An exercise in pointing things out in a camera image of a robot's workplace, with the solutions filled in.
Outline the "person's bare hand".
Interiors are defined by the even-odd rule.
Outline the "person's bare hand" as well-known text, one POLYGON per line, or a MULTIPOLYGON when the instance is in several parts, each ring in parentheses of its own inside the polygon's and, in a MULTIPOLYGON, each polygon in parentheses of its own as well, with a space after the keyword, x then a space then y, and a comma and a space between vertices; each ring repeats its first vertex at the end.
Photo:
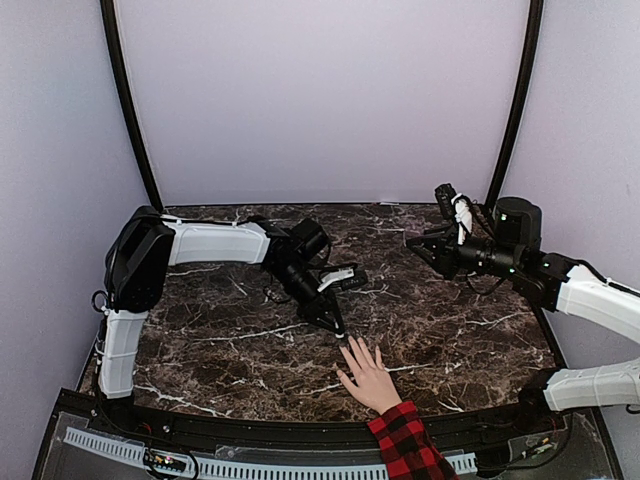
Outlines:
POLYGON ((393 380, 383 365, 380 349, 376 347, 372 356, 361 337, 349 336, 348 344, 348 347, 340 347, 348 372, 336 369, 336 375, 348 393, 379 415, 401 404, 393 380))

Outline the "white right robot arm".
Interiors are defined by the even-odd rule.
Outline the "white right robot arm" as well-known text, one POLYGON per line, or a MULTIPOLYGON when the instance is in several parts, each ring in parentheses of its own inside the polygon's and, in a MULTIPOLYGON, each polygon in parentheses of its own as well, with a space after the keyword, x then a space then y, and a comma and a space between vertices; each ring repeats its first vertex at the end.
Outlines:
MULTIPOLYGON (((533 307, 598 324, 625 338, 639 339, 639 292, 602 275, 590 263, 541 250, 542 211, 520 197, 495 204, 486 235, 475 236, 479 217, 472 201, 443 184, 435 198, 445 225, 407 240, 407 247, 436 273, 451 280, 460 272, 491 275, 533 307)), ((534 432, 549 412, 582 407, 639 407, 639 362, 586 369, 548 369, 521 389, 510 424, 534 432)))

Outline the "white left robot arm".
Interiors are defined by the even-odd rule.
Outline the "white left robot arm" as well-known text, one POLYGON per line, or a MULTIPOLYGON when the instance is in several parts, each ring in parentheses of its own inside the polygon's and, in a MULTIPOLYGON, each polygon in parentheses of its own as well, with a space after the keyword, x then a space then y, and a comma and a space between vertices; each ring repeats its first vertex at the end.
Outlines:
POLYGON ((254 216, 234 222, 199 222, 139 208, 106 259, 105 315, 99 336, 97 387, 108 401, 101 417, 120 436, 141 427, 140 412, 124 399, 133 393, 133 370, 142 327, 163 295, 170 267, 191 263, 258 265, 294 300, 305 322, 342 336, 344 321, 333 286, 355 275, 353 265, 331 266, 330 240, 310 218, 292 228, 254 216))

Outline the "red plaid sleeve forearm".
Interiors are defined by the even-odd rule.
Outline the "red plaid sleeve forearm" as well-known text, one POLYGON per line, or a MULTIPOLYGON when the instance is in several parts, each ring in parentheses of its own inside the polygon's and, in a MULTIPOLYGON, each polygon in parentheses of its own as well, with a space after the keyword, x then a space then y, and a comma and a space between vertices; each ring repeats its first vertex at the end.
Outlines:
POLYGON ((402 402, 388 409, 367 426, 378 442, 389 479, 459 478, 436 448, 413 402, 402 402))

